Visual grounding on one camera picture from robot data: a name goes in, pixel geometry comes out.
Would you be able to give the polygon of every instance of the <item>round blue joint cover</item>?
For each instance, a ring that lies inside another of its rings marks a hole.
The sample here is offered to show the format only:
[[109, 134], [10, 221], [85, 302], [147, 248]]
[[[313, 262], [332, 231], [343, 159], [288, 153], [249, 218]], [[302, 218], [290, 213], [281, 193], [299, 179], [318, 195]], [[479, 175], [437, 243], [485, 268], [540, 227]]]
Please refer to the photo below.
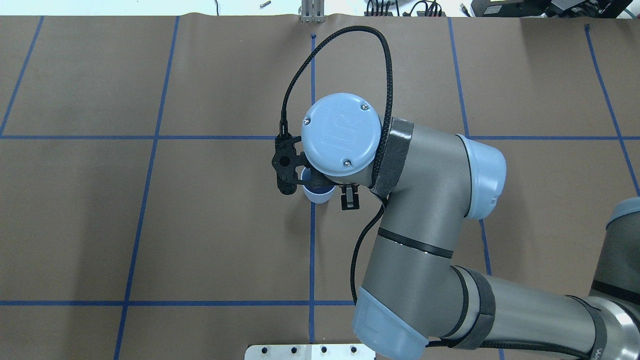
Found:
[[611, 219], [607, 223], [607, 227], [613, 220], [616, 220], [617, 218], [623, 217], [625, 215], [637, 213], [638, 211], [640, 211], [640, 197], [632, 197], [630, 199], [621, 201], [613, 209], [613, 214], [611, 215]]
[[471, 170], [471, 205], [466, 218], [486, 218], [498, 203], [507, 177], [507, 162], [502, 153], [489, 145], [458, 134], [465, 144]]
[[380, 118], [363, 98], [346, 93], [318, 100], [302, 122], [302, 144], [314, 168], [349, 176], [369, 165], [380, 142]]
[[363, 288], [359, 294], [352, 324], [358, 339], [391, 359], [420, 359], [429, 340]]

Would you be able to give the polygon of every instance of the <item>gray robot arm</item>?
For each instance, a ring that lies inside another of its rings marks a hole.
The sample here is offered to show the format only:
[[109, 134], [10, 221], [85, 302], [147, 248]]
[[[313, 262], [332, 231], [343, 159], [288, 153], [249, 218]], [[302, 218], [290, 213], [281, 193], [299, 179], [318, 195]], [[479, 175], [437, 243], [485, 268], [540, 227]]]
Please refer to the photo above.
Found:
[[[469, 350], [639, 358], [640, 302], [633, 295], [621, 298], [601, 286], [584, 299], [560, 296], [452, 266], [463, 219], [484, 218], [502, 192], [506, 164], [497, 149], [393, 119], [372, 184], [379, 136], [373, 108], [351, 94], [316, 102], [302, 125], [312, 168], [334, 183], [361, 184], [380, 197], [388, 195], [353, 319], [363, 343], [397, 360], [418, 359], [430, 336]], [[632, 200], [630, 209], [640, 211], [640, 198]], [[607, 228], [596, 280], [637, 295], [640, 212], [625, 211]]]

